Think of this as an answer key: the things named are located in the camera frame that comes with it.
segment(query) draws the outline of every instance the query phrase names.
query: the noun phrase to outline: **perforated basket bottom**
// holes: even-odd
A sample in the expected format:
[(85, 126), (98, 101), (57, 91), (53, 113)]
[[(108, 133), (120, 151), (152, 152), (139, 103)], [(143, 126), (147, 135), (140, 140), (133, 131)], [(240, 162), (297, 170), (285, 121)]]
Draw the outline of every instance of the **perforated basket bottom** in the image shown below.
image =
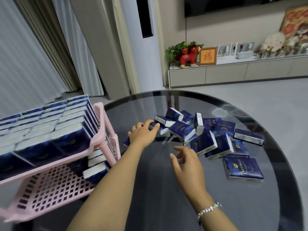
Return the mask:
[(15, 197), (10, 221), (26, 221), (90, 194), (94, 186), (65, 164), (25, 179)]

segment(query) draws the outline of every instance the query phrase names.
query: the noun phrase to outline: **forearm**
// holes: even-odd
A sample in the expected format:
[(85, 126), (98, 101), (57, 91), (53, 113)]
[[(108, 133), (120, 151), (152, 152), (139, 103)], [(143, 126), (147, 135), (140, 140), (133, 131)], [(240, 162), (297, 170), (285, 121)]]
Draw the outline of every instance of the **forearm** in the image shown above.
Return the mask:
[[(205, 208), (214, 205), (212, 197), (204, 191), (198, 198), (191, 198), (190, 203), (193, 206), (196, 214)], [(204, 230), (208, 231), (237, 231), (238, 229), (233, 225), (229, 218), (219, 209), (215, 208), (200, 218), (200, 222)]]
[(124, 230), (143, 148), (131, 144), (96, 186), (68, 230)]

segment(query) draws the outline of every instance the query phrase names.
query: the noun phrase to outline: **person's left arm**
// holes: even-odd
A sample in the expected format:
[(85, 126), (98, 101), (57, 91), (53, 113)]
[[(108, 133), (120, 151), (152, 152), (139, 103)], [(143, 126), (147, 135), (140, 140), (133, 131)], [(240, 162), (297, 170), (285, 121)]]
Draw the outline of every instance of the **person's left arm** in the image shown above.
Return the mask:
[(125, 154), (96, 186), (67, 228), (68, 231), (125, 229), (141, 153), (155, 139), (160, 126), (156, 124), (149, 131), (151, 122), (147, 120), (143, 127), (139, 122), (133, 126), (132, 132), (128, 132), (130, 145)]

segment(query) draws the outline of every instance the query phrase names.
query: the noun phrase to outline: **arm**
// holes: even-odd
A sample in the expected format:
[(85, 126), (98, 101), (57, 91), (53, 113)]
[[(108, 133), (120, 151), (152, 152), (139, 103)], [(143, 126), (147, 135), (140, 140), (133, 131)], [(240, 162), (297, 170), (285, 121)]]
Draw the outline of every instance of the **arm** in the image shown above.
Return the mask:
[(138, 162), (143, 149), (154, 140), (159, 124), (149, 131), (152, 120), (133, 126), (125, 154), (99, 182), (80, 208), (67, 231), (124, 230), (132, 200)]
[[(175, 177), (184, 194), (194, 208), (196, 214), (205, 208), (214, 205), (214, 200), (206, 192), (202, 165), (197, 154), (187, 147), (174, 147), (180, 153), (170, 154), (170, 160)], [(204, 230), (208, 231), (237, 231), (229, 218), (219, 209), (215, 208), (200, 217)]]

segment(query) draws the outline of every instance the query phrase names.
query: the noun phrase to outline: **hand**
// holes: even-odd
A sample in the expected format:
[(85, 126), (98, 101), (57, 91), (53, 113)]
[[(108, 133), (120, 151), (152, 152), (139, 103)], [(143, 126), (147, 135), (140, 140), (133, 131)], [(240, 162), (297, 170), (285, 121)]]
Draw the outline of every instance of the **hand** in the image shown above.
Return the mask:
[(160, 124), (157, 123), (151, 131), (149, 131), (149, 124), (153, 122), (153, 120), (147, 120), (143, 126), (143, 123), (139, 122), (136, 126), (133, 126), (132, 132), (128, 132), (128, 137), (130, 144), (137, 143), (139, 146), (145, 148), (150, 145), (155, 139), (157, 131), (159, 130)]
[(194, 150), (180, 146), (174, 147), (174, 149), (180, 151), (180, 153), (176, 157), (170, 154), (173, 172), (179, 186), (193, 204), (207, 194), (202, 165)]

